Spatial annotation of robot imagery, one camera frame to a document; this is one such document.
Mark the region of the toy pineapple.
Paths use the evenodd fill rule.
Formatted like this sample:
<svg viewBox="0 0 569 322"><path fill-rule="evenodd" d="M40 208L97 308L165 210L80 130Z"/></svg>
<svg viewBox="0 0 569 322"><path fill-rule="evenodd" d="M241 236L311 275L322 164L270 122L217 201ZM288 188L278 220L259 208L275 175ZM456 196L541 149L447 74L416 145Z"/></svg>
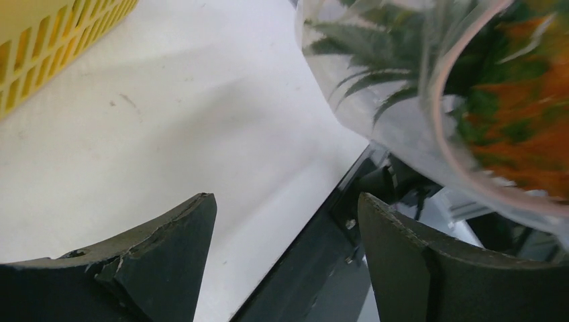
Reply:
<svg viewBox="0 0 569 322"><path fill-rule="evenodd" d="M443 32L478 6L457 1L449 10L423 11L392 1L342 1L340 18L306 18L319 34L307 56L345 56L357 72L338 83L344 97L375 85L400 87L374 109L416 97L429 18ZM460 98L449 112L459 137L484 170L523 191L541 190L568 201L568 2L514 1L483 24L461 51L444 85Z"/></svg>

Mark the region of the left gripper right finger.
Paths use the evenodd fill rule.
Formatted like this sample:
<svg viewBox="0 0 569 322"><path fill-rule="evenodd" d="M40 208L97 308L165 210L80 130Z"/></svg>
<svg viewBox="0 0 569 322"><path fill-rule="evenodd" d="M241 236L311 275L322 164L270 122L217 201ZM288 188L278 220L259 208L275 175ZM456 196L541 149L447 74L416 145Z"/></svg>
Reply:
<svg viewBox="0 0 569 322"><path fill-rule="evenodd" d="M381 321L567 321L568 266L446 235L362 193L360 233Z"/></svg>

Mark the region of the yellow plastic basket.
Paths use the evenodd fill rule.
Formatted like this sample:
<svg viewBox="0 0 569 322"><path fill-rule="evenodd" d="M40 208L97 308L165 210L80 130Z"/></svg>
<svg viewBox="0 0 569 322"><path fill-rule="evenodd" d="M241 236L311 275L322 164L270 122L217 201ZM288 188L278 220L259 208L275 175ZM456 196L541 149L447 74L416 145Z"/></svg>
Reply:
<svg viewBox="0 0 569 322"><path fill-rule="evenodd" d="M1 118L98 39L138 0L2 0Z"/></svg>

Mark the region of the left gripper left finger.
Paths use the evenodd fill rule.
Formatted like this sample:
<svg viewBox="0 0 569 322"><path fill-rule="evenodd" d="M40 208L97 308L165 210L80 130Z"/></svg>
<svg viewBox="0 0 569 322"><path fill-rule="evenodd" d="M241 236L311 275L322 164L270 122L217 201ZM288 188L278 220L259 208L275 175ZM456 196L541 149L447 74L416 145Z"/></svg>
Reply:
<svg viewBox="0 0 569 322"><path fill-rule="evenodd" d="M192 321L217 214L199 193L59 258L1 265L2 321Z"/></svg>

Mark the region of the clear zip top bag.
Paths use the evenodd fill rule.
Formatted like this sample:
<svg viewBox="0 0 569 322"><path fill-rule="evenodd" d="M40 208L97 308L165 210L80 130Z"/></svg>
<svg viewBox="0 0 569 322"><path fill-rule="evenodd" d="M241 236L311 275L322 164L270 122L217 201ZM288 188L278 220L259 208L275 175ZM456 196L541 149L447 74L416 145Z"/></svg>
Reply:
<svg viewBox="0 0 569 322"><path fill-rule="evenodd" d="M411 9L449 10L457 1L392 1ZM439 185L428 206L440 212L446 223L462 228L469 242L480 245L474 224L493 229L508 227L519 232L520 241L536 242L539 232L549 233L568 247L568 201L560 203L541 190L523 191L515 183L484 170L459 137L456 120L449 112L460 98L445 96L444 85L451 68L467 43L484 23L514 1L477 1L478 6L458 23L453 32L443 32L429 18L419 92L391 107L378 121L373 119L378 102L401 85L375 85L350 97L338 83L357 72L345 56L307 56L303 47L319 34L303 25L306 18L334 20L346 12L342 1L300 1L296 27L304 58L333 114L350 130L381 146L415 172Z"/></svg>

